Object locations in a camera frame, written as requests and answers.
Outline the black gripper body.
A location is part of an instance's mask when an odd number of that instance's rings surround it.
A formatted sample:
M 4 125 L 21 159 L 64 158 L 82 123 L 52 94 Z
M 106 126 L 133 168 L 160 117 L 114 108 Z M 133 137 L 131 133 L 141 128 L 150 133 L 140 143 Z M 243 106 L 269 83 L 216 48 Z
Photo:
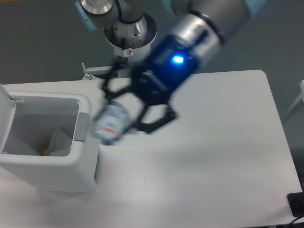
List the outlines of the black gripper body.
M 131 92 L 149 106 L 166 104 L 198 65 L 191 48 L 177 36 L 168 35 L 133 67 Z

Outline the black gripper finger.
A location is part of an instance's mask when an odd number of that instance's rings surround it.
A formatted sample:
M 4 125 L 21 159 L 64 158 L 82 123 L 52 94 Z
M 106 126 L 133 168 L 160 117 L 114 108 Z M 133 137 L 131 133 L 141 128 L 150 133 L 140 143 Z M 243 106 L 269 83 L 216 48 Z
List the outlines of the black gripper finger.
M 135 130 L 151 134 L 177 118 L 177 113 L 172 109 L 170 104 L 167 103 L 165 105 L 163 115 L 160 118 L 156 119 L 153 122 L 145 123 L 143 122 L 143 118 L 148 113 L 151 107 L 151 105 L 144 104 L 139 112 L 139 115 L 135 120 L 131 121 L 131 124 L 127 128 L 126 132 Z
M 108 73 L 105 74 L 101 83 L 101 91 L 103 92 L 103 102 L 111 102 L 126 94 L 135 96 L 131 90 L 131 79 L 135 64 L 126 60 L 115 60 Z M 126 73 L 126 77 L 114 78 L 115 74 Z

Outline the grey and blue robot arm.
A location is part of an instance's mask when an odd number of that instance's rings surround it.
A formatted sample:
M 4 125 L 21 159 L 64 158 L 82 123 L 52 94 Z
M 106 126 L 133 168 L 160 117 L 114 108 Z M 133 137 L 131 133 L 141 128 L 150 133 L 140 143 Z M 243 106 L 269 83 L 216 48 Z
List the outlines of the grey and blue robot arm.
M 264 0 L 165 0 L 180 21 L 155 47 L 154 19 L 141 0 L 78 0 L 76 8 L 90 30 L 104 28 L 115 60 L 101 89 L 105 107 L 93 131 L 152 133 L 176 118 L 170 98 L 191 74 L 208 63 L 225 40 L 264 7 Z

